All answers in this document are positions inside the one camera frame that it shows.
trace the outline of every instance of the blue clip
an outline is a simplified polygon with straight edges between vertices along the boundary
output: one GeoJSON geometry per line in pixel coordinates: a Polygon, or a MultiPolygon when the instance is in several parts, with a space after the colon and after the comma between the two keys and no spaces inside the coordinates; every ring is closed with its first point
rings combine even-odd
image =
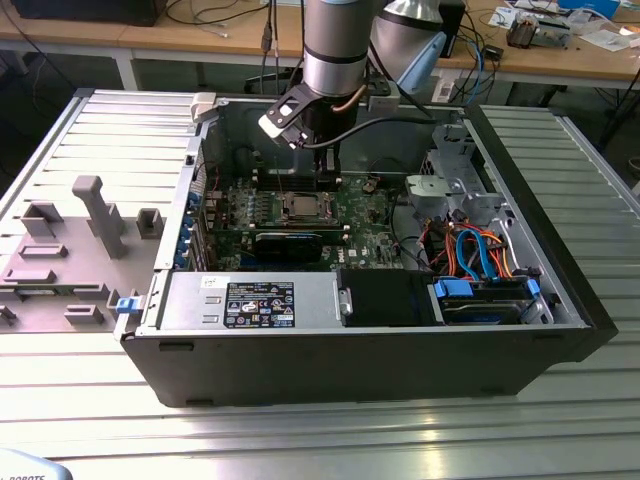
{"type": "Polygon", "coordinates": [[[182,255],[176,255],[173,257],[173,264],[177,265],[179,268],[184,268],[187,266],[187,260],[182,255]]]}
{"type": "Polygon", "coordinates": [[[527,287],[529,287],[529,291],[534,297],[540,295],[540,286],[538,285],[538,282],[536,282],[533,278],[527,280],[527,287]]]}
{"type": "Polygon", "coordinates": [[[435,285],[436,297],[442,298],[447,296],[447,289],[444,287],[442,280],[439,280],[435,285]]]}
{"type": "Polygon", "coordinates": [[[189,208],[195,208],[200,206],[200,201],[202,197],[195,192],[189,192],[187,195],[187,204],[189,208]]]}
{"type": "Polygon", "coordinates": [[[140,313],[144,309],[142,304],[143,297],[122,297],[118,299],[116,303],[116,313],[121,315],[123,313],[140,313]]]}
{"type": "Polygon", "coordinates": [[[473,297],[473,288],[467,280],[446,278],[435,285],[436,297],[473,297]]]}
{"type": "Polygon", "coordinates": [[[189,240],[191,238],[191,232],[187,227],[180,229],[180,240],[189,240]]]}
{"type": "Polygon", "coordinates": [[[176,251],[179,253],[184,253],[187,250],[189,250],[189,247],[187,246],[187,244],[183,241],[179,241],[178,246],[176,247],[176,251]]]}

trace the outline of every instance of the wooden desk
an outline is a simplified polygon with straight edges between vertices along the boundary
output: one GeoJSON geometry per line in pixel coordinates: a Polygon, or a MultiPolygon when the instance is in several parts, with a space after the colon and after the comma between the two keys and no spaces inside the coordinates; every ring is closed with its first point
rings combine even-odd
{"type": "MultiPolygon", "coordinates": [[[[194,0],[196,10],[223,4],[222,0],[194,0]]],[[[490,11],[501,5],[499,0],[470,0],[471,17],[487,42],[504,49],[496,78],[504,81],[557,85],[626,88],[640,66],[640,52],[625,49],[608,52],[579,38],[573,38],[565,49],[534,47],[514,49],[506,45],[506,30],[486,25],[490,11]]],[[[234,7],[205,14],[205,18],[220,18],[258,6],[257,0],[241,0],[234,7]]],[[[222,38],[206,31],[206,27],[181,25],[163,15],[153,28],[89,22],[21,19],[12,6],[10,15],[20,28],[45,52],[98,55],[114,58],[126,89],[138,88],[134,59],[191,61],[204,63],[260,63],[260,39],[266,19],[261,10],[230,20],[229,34],[222,38]]],[[[172,9],[174,17],[191,21],[187,1],[172,9]]],[[[640,13],[622,10],[621,21],[640,21],[640,13]]],[[[300,57],[301,29],[298,7],[279,7],[280,64],[295,65],[300,57]]],[[[6,17],[0,12],[0,48],[33,50],[6,17]]],[[[452,58],[440,59],[434,75],[441,83],[466,76],[474,67],[463,42],[458,41],[452,58]]]]}

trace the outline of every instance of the power supply label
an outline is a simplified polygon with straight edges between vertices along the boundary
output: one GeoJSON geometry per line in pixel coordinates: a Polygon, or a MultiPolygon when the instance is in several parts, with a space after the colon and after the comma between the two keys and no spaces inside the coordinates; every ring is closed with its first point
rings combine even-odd
{"type": "Polygon", "coordinates": [[[295,327],[293,282],[229,283],[224,326],[227,328],[295,327]]]}

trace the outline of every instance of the motherboard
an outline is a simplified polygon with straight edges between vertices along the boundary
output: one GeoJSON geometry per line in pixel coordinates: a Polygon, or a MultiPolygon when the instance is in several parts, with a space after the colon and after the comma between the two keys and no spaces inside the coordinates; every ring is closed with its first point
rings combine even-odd
{"type": "Polygon", "coordinates": [[[360,175],[344,176],[337,192],[260,191],[238,179],[213,192],[206,206],[211,269],[403,268],[389,227],[389,191],[371,185],[360,175]]]}

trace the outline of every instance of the black box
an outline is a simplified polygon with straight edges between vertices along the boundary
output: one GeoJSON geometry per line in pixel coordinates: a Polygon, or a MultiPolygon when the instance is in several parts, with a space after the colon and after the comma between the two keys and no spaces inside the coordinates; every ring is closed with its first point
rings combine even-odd
{"type": "Polygon", "coordinates": [[[440,58],[449,58],[456,43],[456,35],[460,28],[460,22],[464,16],[465,4],[462,0],[440,0],[440,15],[442,16],[442,28],[447,35],[440,58]]]}
{"type": "Polygon", "coordinates": [[[11,0],[23,18],[115,22],[152,27],[167,0],[11,0]]]}

